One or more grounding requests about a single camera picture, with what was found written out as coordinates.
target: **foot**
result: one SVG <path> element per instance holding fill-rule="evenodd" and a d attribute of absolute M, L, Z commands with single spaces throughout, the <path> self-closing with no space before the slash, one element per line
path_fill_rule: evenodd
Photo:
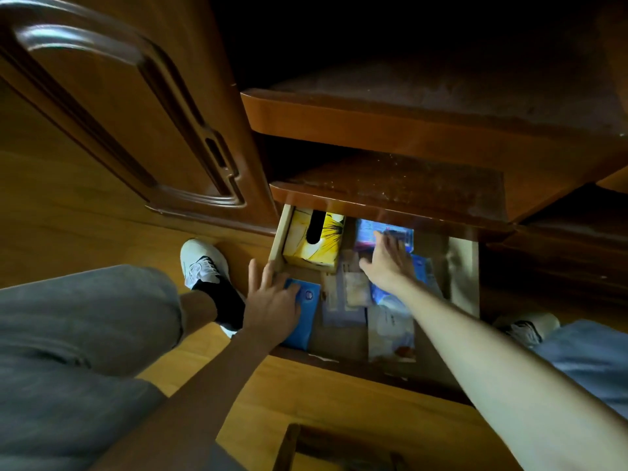
<path fill-rule="evenodd" d="M 244 295 L 229 280 L 229 265 L 215 246 L 192 239 L 181 248 L 181 267 L 185 285 L 202 291 L 216 304 L 216 322 L 231 337 L 242 328 Z"/>
<path fill-rule="evenodd" d="M 530 312 L 518 316 L 498 317 L 493 327 L 524 347 L 533 348 L 545 340 L 550 332 L 558 329 L 560 322 L 549 312 Z"/>

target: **open drawer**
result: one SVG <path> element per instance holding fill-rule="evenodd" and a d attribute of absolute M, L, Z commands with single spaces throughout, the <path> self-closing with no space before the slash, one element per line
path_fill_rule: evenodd
<path fill-rule="evenodd" d="M 283 246 L 293 211 L 294 206 L 284 205 L 269 260 L 275 261 L 276 272 L 285 271 L 295 279 L 322 285 L 324 273 L 287 264 L 283 259 Z M 355 232 L 356 220 L 346 218 L 341 250 L 353 247 Z M 414 252 L 431 258 L 434 275 L 444 297 L 467 313 L 479 317 L 478 244 L 415 230 Z M 468 403 L 451 372 L 416 323 L 414 334 L 416 363 L 369 363 L 367 327 L 324 326 L 322 299 L 319 299 L 308 350 L 304 352 L 277 347 L 272 354 L 347 375 Z"/>

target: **cabinet door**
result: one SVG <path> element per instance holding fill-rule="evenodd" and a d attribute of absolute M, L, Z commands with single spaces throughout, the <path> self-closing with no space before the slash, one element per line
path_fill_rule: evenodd
<path fill-rule="evenodd" d="M 150 208 L 274 230 L 207 0 L 0 0 L 0 36 L 0 75 Z"/>

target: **floor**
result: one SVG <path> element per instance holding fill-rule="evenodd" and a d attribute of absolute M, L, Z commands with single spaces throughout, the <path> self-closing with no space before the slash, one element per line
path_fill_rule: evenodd
<path fill-rule="evenodd" d="M 178 250 L 188 238 L 200 237 L 218 245 L 236 287 L 245 290 L 248 260 L 268 257 L 269 237 L 146 210 L 121 181 L 5 86 L 0 131 L 0 287 L 130 263 L 165 271 L 183 291 Z M 226 343 L 210 324 L 142 377 L 171 395 Z M 248 469 L 270 470 L 293 422 L 387 446 L 415 468 L 518 469 L 471 407 L 276 357 L 268 357 L 240 393 L 218 441 Z"/>

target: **sock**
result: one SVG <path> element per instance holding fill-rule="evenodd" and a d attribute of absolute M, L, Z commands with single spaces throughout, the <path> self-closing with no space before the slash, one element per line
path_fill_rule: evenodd
<path fill-rule="evenodd" d="M 228 279 L 218 276 L 219 283 L 209 283 L 200 279 L 192 287 L 192 291 L 203 291 L 216 304 L 216 322 L 225 329 L 236 332 L 242 328 L 244 321 L 244 301 Z"/>

